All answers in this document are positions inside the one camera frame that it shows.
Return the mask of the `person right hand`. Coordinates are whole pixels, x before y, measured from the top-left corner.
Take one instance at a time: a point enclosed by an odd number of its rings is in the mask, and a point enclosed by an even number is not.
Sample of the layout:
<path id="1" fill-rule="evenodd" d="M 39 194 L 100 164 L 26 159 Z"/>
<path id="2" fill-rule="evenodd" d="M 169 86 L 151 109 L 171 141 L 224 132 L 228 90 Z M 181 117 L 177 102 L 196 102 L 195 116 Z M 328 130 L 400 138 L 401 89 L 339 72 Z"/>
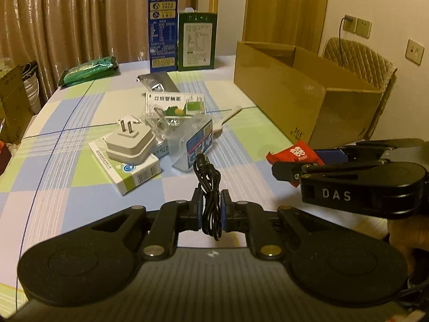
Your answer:
<path id="1" fill-rule="evenodd" d="M 410 276 L 415 270 L 415 249 L 428 251 L 429 220 L 427 216 L 417 215 L 406 219 L 388 220 L 387 230 L 390 245 L 405 258 Z"/>

